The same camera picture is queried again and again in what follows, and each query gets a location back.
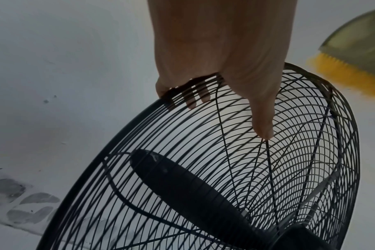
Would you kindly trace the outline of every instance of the metal wire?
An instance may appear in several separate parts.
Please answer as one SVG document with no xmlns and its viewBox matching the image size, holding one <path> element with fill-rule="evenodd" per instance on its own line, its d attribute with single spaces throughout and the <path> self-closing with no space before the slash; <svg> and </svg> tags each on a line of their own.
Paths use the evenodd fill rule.
<svg viewBox="0 0 375 250">
<path fill-rule="evenodd" d="M 205 86 L 211 100 L 201 103 L 198 92 Z M 198 100 L 193 110 L 183 97 L 191 90 Z M 135 149 L 162 154 L 204 180 L 268 232 L 270 242 L 301 223 L 339 249 L 360 178 L 357 126 L 347 101 L 325 80 L 286 64 L 273 124 L 274 137 L 261 140 L 248 101 L 219 75 L 171 90 L 93 160 L 37 249 L 233 248 L 181 217 L 142 182 L 130 167 Z"/>
</svg>

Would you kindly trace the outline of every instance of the broom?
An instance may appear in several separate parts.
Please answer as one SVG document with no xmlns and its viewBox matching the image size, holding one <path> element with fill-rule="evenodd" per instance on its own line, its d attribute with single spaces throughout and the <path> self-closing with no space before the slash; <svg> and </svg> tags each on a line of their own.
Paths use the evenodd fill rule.
<svg viewBox="0 0 375 250">
<path fill-rule="evenodd" d="M 338 28 L 309 63 L 327 80 L 375 98 L 375 10 Z"/>
</svg>

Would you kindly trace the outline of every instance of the fan blade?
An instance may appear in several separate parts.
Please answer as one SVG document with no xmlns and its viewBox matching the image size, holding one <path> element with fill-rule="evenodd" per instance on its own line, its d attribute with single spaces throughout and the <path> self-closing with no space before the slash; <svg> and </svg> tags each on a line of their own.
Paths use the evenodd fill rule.
<svg viewBox="0 0 375 250">
<path fill-rule="evenodd" d="M 134 150 L 131 167 L 155 194 L 201 230 L 238 248 L 263 245 L 263 236 L 218 191 L 170 159 Z"/>
</svg>

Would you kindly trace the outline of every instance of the electric fan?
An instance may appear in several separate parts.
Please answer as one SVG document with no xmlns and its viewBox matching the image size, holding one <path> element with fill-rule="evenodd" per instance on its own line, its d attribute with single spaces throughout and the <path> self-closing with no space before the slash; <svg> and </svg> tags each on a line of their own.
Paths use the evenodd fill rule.
<svg viewBox="0 0 375 250">
<path fill-rule="evenodd" d="M 93 160 L 37 249 L 340 249 L 360 176 L 348 103 L 287 63 L 273 124 L 260 139 L 219 74 L 170 90 Z"/>
</svg>

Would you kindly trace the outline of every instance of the skin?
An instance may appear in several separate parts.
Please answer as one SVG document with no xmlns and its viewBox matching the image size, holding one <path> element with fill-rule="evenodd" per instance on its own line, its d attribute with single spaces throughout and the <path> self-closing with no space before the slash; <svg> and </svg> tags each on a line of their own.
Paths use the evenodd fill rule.
<svg viewBox="0 0 375 250">
<path fill-rule="evenodd" d="M 189 79 L 219 72 L 248 99 L 255 132 L 273 137 L 274 102 L 297 0 L 148 0 L 159 97 Z M 199 95 L 202 101 L 206 91 Z M 185 98 L 190 108 L 196 100 Z"/>
</svg>

